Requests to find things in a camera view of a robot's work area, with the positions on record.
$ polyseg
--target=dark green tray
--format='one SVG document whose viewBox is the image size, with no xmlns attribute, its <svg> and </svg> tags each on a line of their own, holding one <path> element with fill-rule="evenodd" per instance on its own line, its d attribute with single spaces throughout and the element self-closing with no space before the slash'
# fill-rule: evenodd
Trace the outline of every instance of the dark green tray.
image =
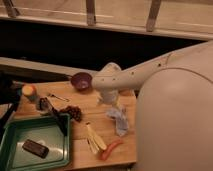
<svg viewBox="0 0 213 171">
<path fill-rule="evenodd" d="M 50 116 L 9 123 L 0 146 L 0 171 L 37 171 L 67 165 L 70 154 L 70 117 L 64 114 L 62 118 L 67 127 L 66 137 Z M 47 146 L 47 157 L 42 159 L 23 150 L 26 139 Z"/>
</svg>

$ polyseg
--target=orange food piece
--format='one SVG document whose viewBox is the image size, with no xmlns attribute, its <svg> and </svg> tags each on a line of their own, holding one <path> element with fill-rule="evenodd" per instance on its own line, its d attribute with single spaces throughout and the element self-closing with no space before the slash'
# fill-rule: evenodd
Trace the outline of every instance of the orange food piece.
<svg viewBox="0 0 213 171">
<path fill-rule="evenodd" d="M 107 149 L 104 150 L 103 153 L 100 155 L 100 159 L 101 160 L 106 160 L 110 156 L 110 154 L 113 151 L 113 149 L 115 149 L 120 144 L 123 144 L 123 140 L 122 139 L 118 139 L 118 140 L 115 140 L 112 143 L 110 143 L 107 146 Z"/>
</svg>

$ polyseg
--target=chocolate bar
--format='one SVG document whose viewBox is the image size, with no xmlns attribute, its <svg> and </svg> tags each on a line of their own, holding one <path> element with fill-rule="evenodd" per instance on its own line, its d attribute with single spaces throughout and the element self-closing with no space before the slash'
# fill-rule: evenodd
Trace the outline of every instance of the chocolate bar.
<svg viewBox="0 0 213 171">
<path fill-rule="evenodd" d="M 49 149 L 46 146 L 43 146 L 35 141 L 27 139 L 22 148 L 32 154 L 35 154 L 41 158 L 45 158 L 49 152 Z"/>
</svg>

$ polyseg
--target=purple bowl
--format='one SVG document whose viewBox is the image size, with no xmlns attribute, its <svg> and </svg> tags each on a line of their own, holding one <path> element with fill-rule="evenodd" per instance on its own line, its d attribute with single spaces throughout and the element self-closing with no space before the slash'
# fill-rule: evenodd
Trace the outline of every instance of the purple bowl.
<svg viewBox="0 0 213 171">
<path fill-rule="evenodd" d="M 92 76 L 86 72 L 78 72 L 71 77 L 70 81 L 73 87 L 82 91 L 91 87 Z"/>
</svg>

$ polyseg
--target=crumpled cloth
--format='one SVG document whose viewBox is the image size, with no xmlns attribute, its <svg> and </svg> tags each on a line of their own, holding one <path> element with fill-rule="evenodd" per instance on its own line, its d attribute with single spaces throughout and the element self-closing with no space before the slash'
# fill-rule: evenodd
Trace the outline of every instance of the crumpled cloth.
<svg viewBox="0 0 213 171">
<path fill-rule="evenodd" d="M 129 124 L 126 118 L 126 108 L 121 107 L 112 107 L 106 111 L 107 116 L 114 118 L 116 123 L 116 133 L 119 136 L 124 136 L 128 129 Z"/>
</svg>

